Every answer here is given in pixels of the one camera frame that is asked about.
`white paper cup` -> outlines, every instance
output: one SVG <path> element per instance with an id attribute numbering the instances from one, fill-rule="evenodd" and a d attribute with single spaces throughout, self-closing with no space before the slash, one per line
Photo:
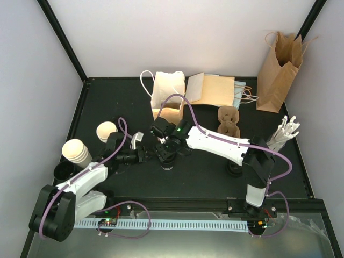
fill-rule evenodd
<path id="1" fill-rule="evenodd" d="M 103 122 L 98 125 L 96 133 L 100 141 L 107 142 L 110 133 L 118 132 L 116 125 L 113 122 Z"/>
<path id="2" fill-rule="evenodd" d="M 92 160 L 85 144 L 79 139 L 71 139 L 62 147 L 62 155 L 81 168 L 86 168 Z"/>

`white wall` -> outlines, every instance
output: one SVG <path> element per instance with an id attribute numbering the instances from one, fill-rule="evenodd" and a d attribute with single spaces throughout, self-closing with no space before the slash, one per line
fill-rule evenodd
<path id="1" fill-rule="evenodd" d="M 0 8 L 0 257 L 19 257 L 82 82 L 35 0 Z"/>
<path id="2" fill-rule="evenodd" d="M 301 123 L 299 142 L 314 193 L 328 209 L 344 252 L 344 2 L 327 1 L 305 40 L 315 36 L 286 100 Z"/>
<path id="3" fill-rule="evenodd" d="M 265 35 L 297 33 L 314 0 L 49 2 L 88 76 L 257 76 Z"/>

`brown paper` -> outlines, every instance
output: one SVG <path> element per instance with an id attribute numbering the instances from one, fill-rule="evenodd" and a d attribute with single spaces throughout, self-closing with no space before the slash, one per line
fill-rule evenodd
<path id="1" fill-rule="evenodd" d="M 192 105 L 232 106 L 234 77 L 209 76 L 204 73 L 190 76 L 186 98 Z"/>
<path id="2" fill-rule="evenodd" d="M 257 109 L 278 113 L 302 64 L 301 36 L 277 33 L 257 77 Z"/>

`stacked paper cups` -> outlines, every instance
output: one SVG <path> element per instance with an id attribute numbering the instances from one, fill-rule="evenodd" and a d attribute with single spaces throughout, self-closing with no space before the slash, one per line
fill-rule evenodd
<path id="1" fill-rule="evenodd" d="M 87 147 L 78 139 L 67 141 L 62 147 L 62 155 L 81 168 L 86 168 L 92 161 L 91 154 Z"/>

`white cable tray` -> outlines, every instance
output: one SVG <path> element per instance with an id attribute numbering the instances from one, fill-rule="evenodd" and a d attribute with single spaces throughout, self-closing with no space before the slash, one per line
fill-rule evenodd
<path id="1" fill-rule="evenodd" d="M 84 218 L 74 225 L 74 228 L 98 228 L 101 218 Z M 247 221 L 233 220 L 182 220 L 182 219 L 152 219 L 151 230 L 193 230 L 193 231 L 235 231 L 248 232 Z M 101 228 L 119 230 L 145 230 L 148 219 L 118 219 L 116 226 L 101 226 Z"/>

